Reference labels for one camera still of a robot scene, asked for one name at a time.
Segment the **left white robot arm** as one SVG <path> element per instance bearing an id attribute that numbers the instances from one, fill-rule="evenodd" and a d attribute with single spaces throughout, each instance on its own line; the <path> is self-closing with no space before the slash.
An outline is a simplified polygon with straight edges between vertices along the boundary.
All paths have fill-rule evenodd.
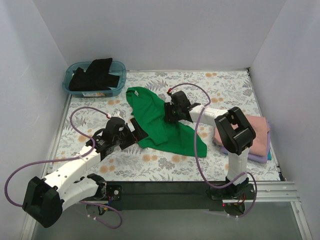
<path id="1" fill-rule="evenodd" d="M 43 178 L 32 178 L 27 185 L 22 209 L 44 228 L 49 228 L 63 211 L 82 200 L 107 200 L 110 197 L 107 181 L 95 173 L 85 173 L 112 154 L 115 148 L 124 150 L 148 137 L 135 118 L 131 123 L 133 130 L 121 117 L 111 117 L 105 128 L 96 131 L 86 142 L 76 160 L 65 163 Z"/>

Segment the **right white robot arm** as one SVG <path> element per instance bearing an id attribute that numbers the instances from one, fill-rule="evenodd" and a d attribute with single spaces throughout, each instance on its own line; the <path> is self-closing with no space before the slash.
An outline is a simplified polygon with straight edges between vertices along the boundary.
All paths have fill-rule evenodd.
<path id="1" fill-rule="evenodd" d="M 206 124 L 217 129 L 223 146 L 227 150 L 228 172 L 222 185 L 214 185 L 206 178 L 208 194 L 214 200 L 226 198 L 244 198 L 255 192 L 249 183 L 247 173 L 248 154 L 256 132 L 239 107 L 229 110 L 215 109 L 207 104 L 190 103 L 183 91 L 172 93 L 170 102 L 164 104 L 165 117 L 168 123 L 185 120 L 191 123 Z"/>

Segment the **green t shirt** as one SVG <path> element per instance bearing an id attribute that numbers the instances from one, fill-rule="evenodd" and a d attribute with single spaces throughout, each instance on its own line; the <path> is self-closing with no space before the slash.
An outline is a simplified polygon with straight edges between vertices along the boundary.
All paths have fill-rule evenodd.
<path id="1" fill-rule="evenodd" d="M 181 122 L 165 122 L 165 102 L 144 87 L 129 87 L 126 100 L 138 125 L 148 136 L 138 142 L 151 148 L 183 156 L 195 156 L 195 130 Z"/>

